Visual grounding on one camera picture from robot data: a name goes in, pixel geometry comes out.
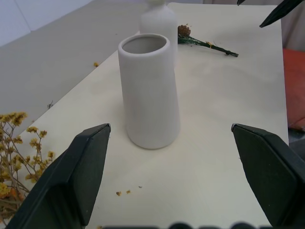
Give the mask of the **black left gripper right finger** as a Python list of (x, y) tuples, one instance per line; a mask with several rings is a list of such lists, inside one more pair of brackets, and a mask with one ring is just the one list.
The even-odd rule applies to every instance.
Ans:
[(305, 229), (305, 161), (279, 136), (233, 124), (248, 184), (273, 227)]

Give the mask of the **white bottle-shaped ceramic vase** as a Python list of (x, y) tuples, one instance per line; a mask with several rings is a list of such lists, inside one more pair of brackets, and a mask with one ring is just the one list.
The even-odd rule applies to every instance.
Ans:
[(178, 21), (175, 13), (167, 6), (166, 0), (147, 0), (148, 8), (140, 17), (141, 34), (159, 34), (170, 42), (173, 65), (176, 66), (178, 53)]

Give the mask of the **brown dried flower green stem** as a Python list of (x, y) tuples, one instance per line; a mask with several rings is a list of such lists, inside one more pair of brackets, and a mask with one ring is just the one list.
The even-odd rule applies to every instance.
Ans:
[(232, 52), (230, 50), (226, 50), (224, 48), (218, 47), (210, 42), (203, 42), (198, 39), (191, 37), (191, 29), (188, 25), (179, 25), (177, 29), (178, 35), (178, 44), (189, 44), (189, 45), (196, 45), (201, 47), (206, 47), (212, 50), (216, 50), (219, 52), (223, 52), (225, 55), (230, 55), (233, 57), (238, 57), (239, 54)]

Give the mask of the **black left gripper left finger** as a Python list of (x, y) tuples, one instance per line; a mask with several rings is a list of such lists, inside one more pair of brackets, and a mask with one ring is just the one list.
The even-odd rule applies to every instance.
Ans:
[(6, 229), (85, 229), (100, 189), (110, 132), (110, 124), (102, 124), (76, 135)]

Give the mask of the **red object beside table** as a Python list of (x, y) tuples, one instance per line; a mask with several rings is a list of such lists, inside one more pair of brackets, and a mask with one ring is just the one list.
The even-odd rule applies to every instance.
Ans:
[(305, 132), (305, 52), (283, 49), (287, 122)]

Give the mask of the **white tapered ceramic vase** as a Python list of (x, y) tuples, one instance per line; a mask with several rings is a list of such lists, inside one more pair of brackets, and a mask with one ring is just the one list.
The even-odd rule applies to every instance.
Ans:
[(170, 145), (180, 132), (180, 114), (170, 41), (137, 34), (118, 47), (126, 130), (146, 149)]

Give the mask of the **yellow dried flower bunch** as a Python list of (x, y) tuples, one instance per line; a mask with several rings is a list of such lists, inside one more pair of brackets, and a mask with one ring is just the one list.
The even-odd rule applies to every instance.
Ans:
[(34, 134), (29, 141), (34, 155), (26, 155), (19, 150), (23, 139), (14, 132), (26, 118), (26, 112), (0, 114), (0, 224), (5, 226), (30, 193), (24, 182), (37, 183), (55, 160), (53, 151), (43, 155), (42, 141), (47, 131), (35, 126), (26, 129), (27, 133)]

